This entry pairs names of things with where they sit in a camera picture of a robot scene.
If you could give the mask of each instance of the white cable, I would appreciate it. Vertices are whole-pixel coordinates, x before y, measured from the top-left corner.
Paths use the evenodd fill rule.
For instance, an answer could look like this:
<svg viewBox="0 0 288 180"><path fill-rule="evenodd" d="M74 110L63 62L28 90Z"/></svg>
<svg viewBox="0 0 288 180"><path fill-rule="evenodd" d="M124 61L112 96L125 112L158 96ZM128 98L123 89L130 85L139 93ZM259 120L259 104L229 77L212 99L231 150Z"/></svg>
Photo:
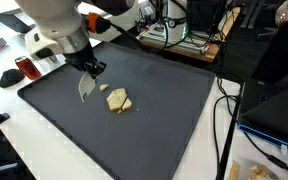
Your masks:
<svg viewBox="0 0 288 180"><path fill-rule="evenodd" d="M284 144L282 144L282 146L281 146L281 152L282 152L282 154L286 160L287 166L288 166L288 158L287 158L288 148Z"/></svg>

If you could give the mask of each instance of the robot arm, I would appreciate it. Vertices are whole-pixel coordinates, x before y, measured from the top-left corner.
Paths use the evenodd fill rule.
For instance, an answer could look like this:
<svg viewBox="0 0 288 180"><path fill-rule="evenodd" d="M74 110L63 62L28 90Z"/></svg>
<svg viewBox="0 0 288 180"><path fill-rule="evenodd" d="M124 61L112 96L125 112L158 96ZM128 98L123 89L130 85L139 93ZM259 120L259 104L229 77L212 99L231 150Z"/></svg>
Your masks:
<svg viewBox="0 0 288 180"><path fill-rule="evenodd" d="M63 54L66 61L92 78L105 65L93 55L89 35L77 7L80 0L15 0L37 25L26 34L26 47L33 59ZM129 10L135 0L84 0L112 15Z"/></svg>

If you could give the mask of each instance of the red container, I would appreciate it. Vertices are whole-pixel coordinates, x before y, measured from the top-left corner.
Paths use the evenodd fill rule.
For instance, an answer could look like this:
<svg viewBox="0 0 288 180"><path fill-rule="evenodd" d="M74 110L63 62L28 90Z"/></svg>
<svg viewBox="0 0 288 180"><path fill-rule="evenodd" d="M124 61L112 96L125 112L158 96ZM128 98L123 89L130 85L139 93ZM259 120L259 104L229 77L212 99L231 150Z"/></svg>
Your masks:
<svg viewBox="0 0 288 180"><path fill-rule="evenodd" d="M20 71L22 71L29 79L35 80L41 77L40 71L35 67L29 58L25 56L16 58L15 63Z"/></svg>

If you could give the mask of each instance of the person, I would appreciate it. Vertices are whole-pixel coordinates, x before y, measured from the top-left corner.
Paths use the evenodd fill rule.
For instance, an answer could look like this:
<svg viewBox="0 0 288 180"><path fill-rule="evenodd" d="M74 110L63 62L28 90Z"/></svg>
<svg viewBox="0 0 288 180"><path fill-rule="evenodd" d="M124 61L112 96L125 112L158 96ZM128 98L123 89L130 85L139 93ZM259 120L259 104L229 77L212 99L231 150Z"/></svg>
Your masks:
<svg viewBox="0 0 288 180"><path fill-rule="evenodd" d="M278 8L275 22L277 32L252 74L253 79L271 84L288 75L288 0Z"/></svg>

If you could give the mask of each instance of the black mat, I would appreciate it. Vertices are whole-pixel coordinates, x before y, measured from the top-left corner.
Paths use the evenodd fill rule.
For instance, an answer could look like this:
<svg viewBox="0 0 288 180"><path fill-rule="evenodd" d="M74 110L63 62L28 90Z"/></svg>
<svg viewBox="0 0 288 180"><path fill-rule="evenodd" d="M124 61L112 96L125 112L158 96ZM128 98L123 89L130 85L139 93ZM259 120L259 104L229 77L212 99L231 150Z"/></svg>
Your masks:
<svg viewBox="0 0 288 180"><path fill-rule="evenodd" d="M113 178L172 179L215 75L109 43L94 52L108 66L85 103L77 90L82 73L68 65L22 88L19 96ZM110 87L101 93L103 83ZM118 115L109 111L106 97L121 87L133 106Z"/></svg>

